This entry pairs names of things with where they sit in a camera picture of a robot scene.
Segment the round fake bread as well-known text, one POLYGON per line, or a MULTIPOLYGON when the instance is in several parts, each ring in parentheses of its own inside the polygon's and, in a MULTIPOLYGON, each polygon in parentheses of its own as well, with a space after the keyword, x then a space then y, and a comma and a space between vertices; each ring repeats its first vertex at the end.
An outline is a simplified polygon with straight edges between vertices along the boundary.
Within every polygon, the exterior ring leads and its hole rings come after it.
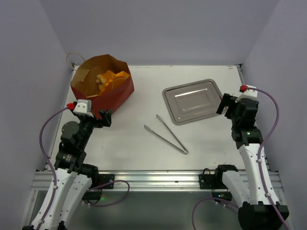
POLYGON ((107 83, 107 80, 102 74, 98 74, 96 77, 96 83, 98 84, 99 90, 102 91, 107 83))

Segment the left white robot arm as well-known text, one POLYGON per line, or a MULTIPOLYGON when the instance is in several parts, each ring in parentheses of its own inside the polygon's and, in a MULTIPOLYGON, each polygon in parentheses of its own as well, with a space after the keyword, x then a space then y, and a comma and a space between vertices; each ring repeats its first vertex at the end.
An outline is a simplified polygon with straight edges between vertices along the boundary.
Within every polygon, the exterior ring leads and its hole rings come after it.
POLYGON ((59 151, 52 165, 53 178, 43 204, 25 230, 65 230, 87 189, 100 182, 98 168, 85 164, 85 147, 95 128, 111 126, 112 111, 94 115, 75 114, 79 122, 63 125, 59 151))

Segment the red paper bag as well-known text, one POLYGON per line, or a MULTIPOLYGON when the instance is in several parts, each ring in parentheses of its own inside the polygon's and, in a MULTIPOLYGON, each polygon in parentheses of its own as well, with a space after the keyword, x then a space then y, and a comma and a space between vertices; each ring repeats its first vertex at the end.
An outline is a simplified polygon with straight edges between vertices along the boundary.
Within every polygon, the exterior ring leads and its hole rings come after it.
POLYGON ((112 109, 115 112, 134 92, 134 84, 130 69, 126 62, 118 60, 110 54, 92 57, 74 69, 75 74, 71 80, 71 89, 77 100, 92 101, 92 112, 98 114, 99 110, 112 109), (96 77, 108 70, 119 73, 125 71, 130 74, 119 87, 107 93, 100 93, 96 77))

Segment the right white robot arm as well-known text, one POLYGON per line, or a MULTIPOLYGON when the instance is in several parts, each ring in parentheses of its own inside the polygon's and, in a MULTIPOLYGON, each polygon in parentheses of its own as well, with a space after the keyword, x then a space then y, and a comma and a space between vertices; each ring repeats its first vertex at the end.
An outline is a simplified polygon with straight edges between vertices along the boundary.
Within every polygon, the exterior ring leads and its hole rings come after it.
POLYGON ((256 97, 231 96, 225 93, 217 114, 225 112, 232 121, 232 139, 243 160, 248 183, 245 184, 233 165, 218 165, 213 177, 219 188, 230 190, 238 205, 238 220, 244 230, 278 230, 289 216, 280 203, 265 162, 263 138, 256 127, 259 103, 256 97))

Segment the twisted fake bread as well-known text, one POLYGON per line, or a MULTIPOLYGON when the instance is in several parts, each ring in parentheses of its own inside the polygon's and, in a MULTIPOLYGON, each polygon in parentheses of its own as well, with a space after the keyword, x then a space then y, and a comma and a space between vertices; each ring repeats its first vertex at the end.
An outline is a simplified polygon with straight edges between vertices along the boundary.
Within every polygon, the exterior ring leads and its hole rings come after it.
POLYGON ((105 84, 105 87, 102 91, 100 91, 101 94, 107 93, 112 91, 113 89, 116 89, 119 87, 127 78, 130 77, 130 74, 128 74, 125 71, 121 71, 119 73, 114 73, 110 70, 102 74, 105 79, 107 80, 107 83, 105 84))

